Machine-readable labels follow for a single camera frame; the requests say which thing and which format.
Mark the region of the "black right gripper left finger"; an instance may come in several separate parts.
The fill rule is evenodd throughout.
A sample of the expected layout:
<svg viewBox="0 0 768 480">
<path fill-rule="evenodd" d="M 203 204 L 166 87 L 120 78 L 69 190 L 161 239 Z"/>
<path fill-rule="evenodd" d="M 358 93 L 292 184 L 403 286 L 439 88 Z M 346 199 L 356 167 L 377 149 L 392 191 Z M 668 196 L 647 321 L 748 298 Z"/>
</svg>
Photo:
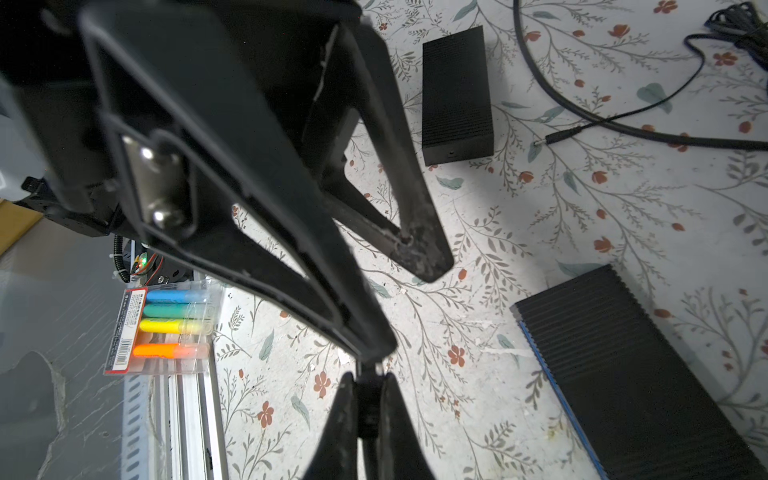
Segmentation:
<svg viewBox="0 0 768 480">
<path fill-rule="evenodd" d="M 358 395 L 354 375 L 339 381 L 332 407 L 304 480 L 358 478 Z"/>
</svg>

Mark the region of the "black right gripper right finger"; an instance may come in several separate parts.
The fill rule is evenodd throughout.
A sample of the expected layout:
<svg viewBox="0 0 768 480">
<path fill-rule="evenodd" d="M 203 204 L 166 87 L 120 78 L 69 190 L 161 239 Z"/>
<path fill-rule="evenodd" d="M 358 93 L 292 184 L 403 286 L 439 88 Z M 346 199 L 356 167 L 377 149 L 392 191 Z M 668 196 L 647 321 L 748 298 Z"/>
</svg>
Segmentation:
<svg viewBox="0 0 768 480">
<path fill-rule="evenodd" d="M 378 422 L 378 467 L 380 479 L 434 479 L 392 373 L 384 377 Z"/>
</svg>

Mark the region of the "black ribbed network switch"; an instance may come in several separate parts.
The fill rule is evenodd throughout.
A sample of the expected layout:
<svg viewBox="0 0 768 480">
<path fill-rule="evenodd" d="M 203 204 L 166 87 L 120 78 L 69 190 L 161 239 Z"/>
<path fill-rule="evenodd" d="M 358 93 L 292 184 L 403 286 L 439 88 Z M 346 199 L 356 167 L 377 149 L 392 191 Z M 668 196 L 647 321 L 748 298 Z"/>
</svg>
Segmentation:
<svg viewBox="0 0 768 480">
<path fill-rule="evenodd" d="M 511 311 L 600 478 L 766 478 L 612 266 Z"/>
</svg>

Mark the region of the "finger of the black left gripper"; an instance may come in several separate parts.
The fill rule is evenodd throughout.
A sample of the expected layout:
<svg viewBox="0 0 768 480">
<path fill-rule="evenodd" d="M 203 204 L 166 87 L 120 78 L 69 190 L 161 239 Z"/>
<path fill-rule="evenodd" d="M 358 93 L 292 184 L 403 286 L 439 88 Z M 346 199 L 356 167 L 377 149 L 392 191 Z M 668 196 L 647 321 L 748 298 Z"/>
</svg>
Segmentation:
<svg viewBox="0 0 768 480">
<path fill-rule="evenodd" d="M 129 224 L 362 362 L 397 348 L 288 135 L 206 6 L 93 2 L 78 27 Z"/>
<path fill-rule="evenodd" d="M 397 223 L 382 215 L 344 172 L 345 150 L 359 123 L 364 124 L 390 182 L 398 205 Z M 425 282 L 435 282 L 453 268 L 386 44 L 371 26 L 339 22 L 332 28 L 300 156 L 335 220 Z"/>
</svg>

